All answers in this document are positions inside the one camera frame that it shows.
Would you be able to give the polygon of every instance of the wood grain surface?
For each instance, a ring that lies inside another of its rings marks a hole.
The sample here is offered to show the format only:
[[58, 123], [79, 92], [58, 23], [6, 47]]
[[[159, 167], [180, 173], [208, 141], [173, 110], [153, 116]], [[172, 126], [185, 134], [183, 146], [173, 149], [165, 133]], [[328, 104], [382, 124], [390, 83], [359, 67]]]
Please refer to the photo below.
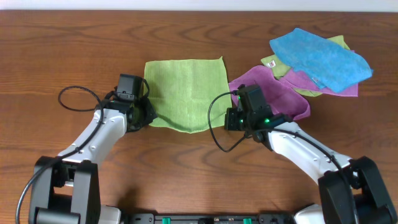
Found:
[[[398, 14], [339, 12], [0, 12], [0, 223], [40, 156], [56, 156], [92, 113], [63, 109], [58, 92], [83, 85], [101, 97], [120, 73], [144, 75], [152, 60], [223, 56], [234, 80], [272, 53], [269, 41], [295, 27], [344, 35], [374, 69], [358, 98], [307, 98], [310, 135], [353, 158], [375, 160], [398, 206]], [[95, 103], [81, 92], [71, 106]], [[224, 145], [240, 134], [216, 129]], [[99, 172], [101, 202], [130, 212], [257, 213], [319, 202], [317, 185], [287, 159], [246, 140], [225, 154], [208, 131], [145, 128], [120, 139]], [[22, 208], [26, 222], [30, 194]]]

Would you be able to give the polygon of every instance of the purple cloth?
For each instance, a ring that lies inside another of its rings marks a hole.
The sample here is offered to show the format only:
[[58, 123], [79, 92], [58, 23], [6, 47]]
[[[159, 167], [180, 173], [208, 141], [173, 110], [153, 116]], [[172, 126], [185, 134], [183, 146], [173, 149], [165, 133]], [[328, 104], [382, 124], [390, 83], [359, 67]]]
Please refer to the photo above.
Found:
[[[283, 113], [293, 120], [298, 120], [310, 116], [310, 105], [301, 95], [292, 88], [283, 85], [274, 78], [270, 68], [258, 65], [241, 77], [230, 82], [229, 89], [237, 90], [242, 84], [260, 86], [267, 103], [271, 106], [273, 114]], [[238, 105], [238, 97], [232, 95], [232, 101]]]
[[300, 88], [303, 90], [319, 91], [321, 93], [326, 93], [335, 96], [358, 96], [358, 84], [354, 84], [347, 89], [335, 93], [329, 88], [319, 89], [317, 85], [311, 80], [308, 75], [303, 71], [295, 72], [290, 69], [285, 76], [279, 79], [281, 83], [291, 88]]

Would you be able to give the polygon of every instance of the green cloth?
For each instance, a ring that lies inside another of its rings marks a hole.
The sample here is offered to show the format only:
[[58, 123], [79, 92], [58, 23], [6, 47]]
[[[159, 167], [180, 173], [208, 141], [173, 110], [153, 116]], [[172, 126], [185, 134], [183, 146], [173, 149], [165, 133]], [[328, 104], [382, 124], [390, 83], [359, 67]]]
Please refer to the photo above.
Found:
[[[346, 42], [344, 42], [344, 36], [339, 35], [336, 37], [331, 37], [328, 40], [333, 41], [334, 43], [342, 46], [344, 49], [350, 50]], [[274, 77], [276, 79], [282, 78], [286, 73], [292, 68], [290, 66], [285, 65], [283, 62], [279, 60], [279, 58], [276, 55], [271, 55], [268, 57], [265, 57], [261, 59], [261, 62], [266, 66], [267, 63], [270, 63], [271, 61], [274, 61], [276, 66], [272, 67], [272, 72], [274, 73]], [[319, 96], [322, 93], [318, 91], [310, 91], [310, 90], [302, 90], [299, 88], [294, 88], [294, 90], [297, 93], [300, 93], [301, 95], [304, 96]]]
[[[150, 125], [185, 133], [207, 130], [210, 103], [229, 92], [223, 58], [217, 60], [166, 60], [147, 62], [145, 79], [149, 99], [158, 118]], [[211, 126], [224, 125], [231, 97], [219, 98], [211, 109]]]

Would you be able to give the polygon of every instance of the blue cloth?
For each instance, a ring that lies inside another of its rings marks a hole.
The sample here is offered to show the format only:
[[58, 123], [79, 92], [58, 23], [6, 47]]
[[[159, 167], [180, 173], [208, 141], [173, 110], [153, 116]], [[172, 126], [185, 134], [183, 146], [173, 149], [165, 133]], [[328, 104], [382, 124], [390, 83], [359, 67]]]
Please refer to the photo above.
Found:
[[269, 43], [295, 72], [304, 71], [318, 86], [335, 93], [372, 77], [373, 71], [360, 55], [299, 28]]

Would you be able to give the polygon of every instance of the cable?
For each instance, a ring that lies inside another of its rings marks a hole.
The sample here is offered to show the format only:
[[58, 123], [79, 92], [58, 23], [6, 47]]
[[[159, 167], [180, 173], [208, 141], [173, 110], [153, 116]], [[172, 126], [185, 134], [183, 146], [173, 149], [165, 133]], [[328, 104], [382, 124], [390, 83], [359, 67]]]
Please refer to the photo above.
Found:
[[223, 94], [217, 96], [217, 97], [213, 100], [213, 102], [211, 102], [210, 107], [209, 107], [209, 111], [208, 111], [208, 113], [207, 113], [207, 121], [208, 121], [208, 123], [209, 123], [209, 129], [210, 129], [211, 137], [213, 137], [214, 142], [215, 142], [216, 145], [219, 147], [219, 149], [221, 149], [223, 152], [231, 152], [231, 150], [234, 149], [234, 148], [235, 148], [239, 143], [241, 143], [243, 140], [245, 140], [245, 139], [247, 139], [247, 138], [250, 138], [250, 136], [248, 136], [247, 133], [245, 133], [245, 134], [243, 135], [243, 137], [242, 137], [241, 139], [239, 139], [232, 147], [230, 147], [229, 149], [224, 149], [223, 147], [220, 146], [220, 144], [218, 143], [218, 141], [217, 141], [217, 139], [216, 139], [216, 136], [214, 135], [213, 128], [211, 127], [211, 121], [210, 121], [210, 111], [211, 111], [211, 107], [213, 106], [214, 102], [215, 102], [216, 100], [218, 100], [220, 97], [225, 96], [225, 95], [230, 95], [230, 94], [234, 94], [234, 95], [235, 95], [236, 92], [235, 92], [235, 91], [231, 91], [231, 92], [223, 93]]
[[142, 97], [148, 98], [148, 96], [149, 96], [149, 85], [148, 85], [148, 82], [147, 82], [147, 80], [146, 80], [145, 78], [143, 78], [143, 81], [144, 81], [144, 83], [145, 83], [145, 86], [147, 87], [147, 92], [146, 92], [145, 95], [142, 96]]
[[76, 147], [75, 150], [73, 150], [72, 152], [69, 152], [69, 153], [67, 153], [67, 154], [65, 154], [65, 155], [63, 155], [63, 156], [57, 157], [56, 159], [52, 160], [52, 161], [49, 162], [48, 164], [44, 165], [41, 169], [39, 169], [39, 170], [32, 176], [32, 178], [30, 178], [30, 180], [29, 180], [28, 183], [26, 184], [24, 190], [22, 191], [21, 197], [19, 198], [19, 201], [18, 201], [17, 210], [16, 210], [16, 214], [15, 214], [15, 223], [16, 223], [16, 224], [20, 224], [19, 215], [20, 215], [20, 212], [21, 212], [22, 202], [24, 201], [25, 195], [26, 195], [27, 191], [29, 190], [29, 187], [35, 182], [35, 180], [36, 180], [37, 178], [39, 178], [40, 175], [42, 175], [42, 174], [44, 173], [45, 170], [47, 170], [48, 168], [54, 166], [56, 163], [61, 162], [62, 159], [64, 159], [64, 158], [66, 158], [66, 157], [69, 157], [69, 156], [72, 156], [72, 155], [78, 153], [78, 152], [80, 151], [80, 149], [82, 149], [83, 147], [85, 147], [85, 146], [91, 141], [91, 139], [92, 139], [92, 138], [94, 137], [94, 135], [98, 132], [98, 130], [100, 129], [100, 127], [101, 127], [101, 125], [102, 125], [102, 122], [103, 122], [103, 120], [104, 120], [104, 108], [103, 108], [102, 105], [101, 105], [101, 100], [100, 100], [100, 98], [97, 96], [97, 94], [95, 94], [93, 91], [91, 91], [91, 90], [89, 90], [89, 89], [87, 89], [87, 88], [85, 88], [85, 87], [82, 87], [82, 86], [68, 86], [68, 87], [64, 88], [63, 90], [61, 90], [61, 92], [60, 92], [59, 95], [58, 95], [58, 102], [61, 104], [61, 106], [63, 106], [64, 108], [66, 108], [66, 109], [68, 109], [68, 110], [72, 110], [72, 111], [91, 111], [91, 110], [94, 110], [94, 109], [90, 109], [90, 110], [78, 110], [78, 109], [69, 108], [69, 107], [65, 106], [65, 105], [61, 102], [61, 100], [60, 100], [60, 99], [61, 99], [61, 95], [62, 95], [62, 93], [65, 92], [66, 90], [69, 90], [69, 89], [72, 89], [72, 88], [77, 88], [77, 89], [81, 89], [81, 90], [87, 91], [88, 93], [91, 93], [91, 94], [95, 97], [95, 99], [96, 99], [97, 102], [98, 102], [99, 108], [100, 108], [100, 110], [101, 110], [101, 114], [100, 114], [100, 117], [99, 117], [99, 120], [98, 120], [98, 124], [95, 126], [93, 132], [87, 137], [87, 139], [86, 139], [80, 146]]
[[317, 145], [316, 143], [314, 143], [313, 141], [309, 140], [308, 138], [302, 136], [299, 133], [295, 133], [295, 132], [292, 132], [292, 131], [286, 131], [286, 130], [283, 130], [283, 129], [277, 129], [277, 128], [268, 128], [268, 129], [255, 130], [255, 132], [260, 132], [260, 131], [268, 131], [268, 132], [278, 131], [278, 132], [281, 132], [281, 133], [293, 135], [295, 137], [303, 139], [304, 141], [308, 142], [310, 145], [312, 145], [313, 147], [318, 149], [320, 152], [324, 153], [324, 155], [326, 155], [327, 158], [329, 158], [330, 161], [337, 167], [341, 177], [343, 178], [343, 181], [344, 181], [344, 184], [345, 184], [346, 189], [348, 191], [349, 197], [351, 198], [351, 209], [352, 209], [352, 213], [354, 215], [354, 223], [355, 224], [359, 224], [358, 211], [356, 210], [356, 205], [355, 205], [355, 199], [354, 199], [353, 191], [351, 190], [351, 187], [350, 187], [350, 185], [348, 183], [347, 177], [344, 175], [343, 169], [341, 168], [340, 164], [338, 163], [338, 161], [336, 160], [334, 155], [331, 155], [329, 152], [324, 150], [322, 147], [320, 147], [319, 145]]
[[82, 109], [82, 110], [81, 110], [81, 109], [70, 108], [69, 106], [66, 106], [66, 105], [64, 105], [64, 104], [62, 103], [62, 101], [61, 101], [61, 96], [62, 96], [63, 92], [65, 92], [65, 91], [67, 91], [67, 90], [70, 90], [70, 89], [72, 89], [72, 88], [77, 88], [77, 89], [85, 90], [85, 91], [87, 91], [87, 92], [89, 92], [89, 93], [95, 95], [95, 93], [93, 93], [91, 90], [89, 90], [89, 89], [87, 89], [87, 88], [85, 88], [85, 87], [82, 87], [82, 86], [68, 86], [68, 87], [64, 88], [63, 90], [61, 90], [60, 93], [58, 94], [58, 102], [61, 104], [61, 106], [63, 106], [65, 109], [68, 109], [68, 110], [71, 110], [71, 111], [77, 111], [77, 112], [93, 111], [95, 108], [92, 108], [92, 109]]

